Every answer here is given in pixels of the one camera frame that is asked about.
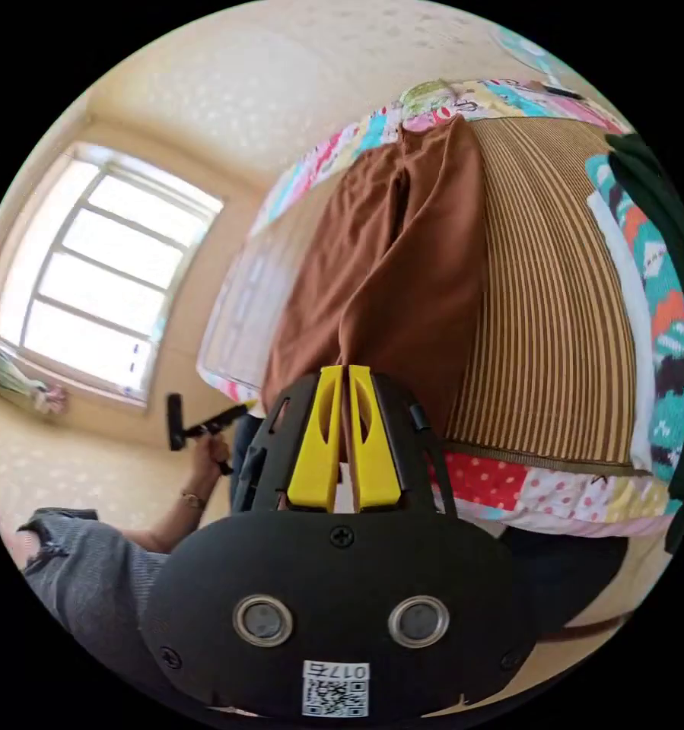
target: hand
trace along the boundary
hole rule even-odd
[[[230,458],[230,449],[221,433],[204,434],[195,444],[192,454],[192,480],[213,487],[221,477],[220,463]]]

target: brown towel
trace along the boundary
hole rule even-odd
[[[415,394],[443,435],[487,265],[482,158],[468,122],[365,151],[326,205],[279,321],[268,411],[299,377],[367,365]]]

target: wrist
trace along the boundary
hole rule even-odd
[[[212,492],[215,491],[218,479],[206,474],[193,474],[185,484],[182,492],[185,494],[195,494],[200,499],[207,501]]]

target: label sticker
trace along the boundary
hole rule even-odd
[[[302,715],[367,717],[369,699],[369,664],[304,662]]]

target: window pane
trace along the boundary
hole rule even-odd
[[[165,289],[182,252],[103,215],[80,211],[63,246]]]
[[[101,180],[88,200],[184,246],[194,243],[205,230],[200,218],[115,177]]]
[[[50,244],[97,173],[95,165],[71,162],[27,226],[0,297],[0,336],[7,342],[19,344],[32,288]]]
[[[35,302],[27,323],[25,347],[44,357],[139,390],[151,346],[54,306]]]
[[[82,312],[149,335],[164,295],[67,253],[50,259],[40,293]]]

